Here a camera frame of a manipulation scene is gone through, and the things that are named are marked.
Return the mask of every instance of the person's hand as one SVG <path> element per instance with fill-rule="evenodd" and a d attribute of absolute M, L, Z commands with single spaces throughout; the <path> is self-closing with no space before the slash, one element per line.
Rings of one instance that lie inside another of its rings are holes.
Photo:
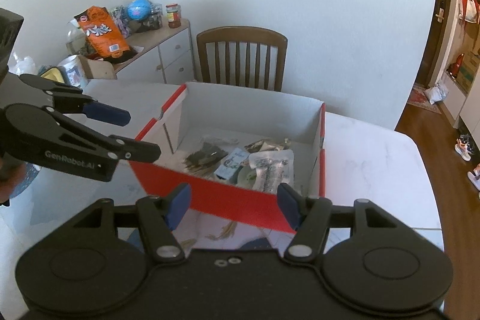
<path fill-rule="evenodd" d="M 0 168 L 2 168 L 3 159 L 0 158 Z M 0 181 L 0 204 L 4 203 L 10 198 L 11 193 L 15 187 L 23 181 L 27 173 L 26 165 L 21 164 L 18 167 L 12 168 L 8 173 L 8 179 Z"/>

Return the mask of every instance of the door frame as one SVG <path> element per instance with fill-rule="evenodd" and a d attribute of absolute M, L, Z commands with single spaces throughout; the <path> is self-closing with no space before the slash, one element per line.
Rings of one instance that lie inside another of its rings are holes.
<path fill-rule="evenodd" d="M 428 86 L 432 87 L 440 80 L 445 69 L 448 58 L 450 55 L 450 49 L 452 48 L 452 42 L 455 35 L 455 27 L 457 26 L 458 19 L 458 0 L 450 0 L 450 7 L 448 8 L 448 16 L 443 28 L 443 34 L 439 41 L 437 48 L 438 57 L 435 61 L 435 65 L 432 66 L 429 77 L 427 78 Z"/>

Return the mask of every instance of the glass jar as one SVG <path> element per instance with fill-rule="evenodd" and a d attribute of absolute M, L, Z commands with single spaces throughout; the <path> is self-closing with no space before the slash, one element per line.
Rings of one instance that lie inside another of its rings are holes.
<path fill-rule="evenodd" d="M 177 3 L 168 4 L 166 6 L 166 17 L 169 20 L 169 28 L 179 28 L 182 26 L 180 21 L 180 6 Z"/>

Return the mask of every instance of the red doormat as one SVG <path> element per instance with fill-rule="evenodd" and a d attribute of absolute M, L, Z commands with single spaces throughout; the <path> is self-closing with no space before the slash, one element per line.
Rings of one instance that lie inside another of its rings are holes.
<path fill-rule="evenodd" d="M 425 90 L 426 88 L 424 87 L 413 85 L 407 104 L 421 107 L 422 109 L 427 109 L 430 112 L 441 114 L 442 112 L 436 104 L 430 105 L 430 102 L 428 102 L 428 99 L 424 94 Z"/>

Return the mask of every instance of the wooden chair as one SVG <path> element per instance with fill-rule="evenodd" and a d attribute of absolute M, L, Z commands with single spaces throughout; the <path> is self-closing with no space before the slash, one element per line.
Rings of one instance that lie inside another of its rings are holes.
<path fill-rule="evenodd" d="M 207 44 L 215 45 L 215 76 L 217 83 L 220 81 L 220 56 L 218 51 L 218 43 L 225 43 L 225 82 L 230 83 L 230 43 L 236 43 L 235 47 L 235 85 L 240 85 L 241 66 L 240 66 L 240 43 L 246 43 L 245 53 L 245 87 L 250 87 L 250 43 L 256 44 L 255 56 L 255 88 L 260 87 L 260 46 L 266 45 L 265 58 L 265 78 L 263 88 L 268 90 L 268 82 L 270 75 L 270 57 L 271 47 L 277 47 L 277 63 L 274 75 L 274 90 L 282 90 L 283 72 L 285 68 L 285 56 L 287 53 L 287 38 L 264 28 L 256 28 L 251 26 L 225 26 L 221 28 L 213 28 L 208 31 L 201 32 L 197 35 L 198 56 L 200 58 L 200 69 L 202 71 L 203 82 L 211 83 L 210 67 L 208 65 Z"/>

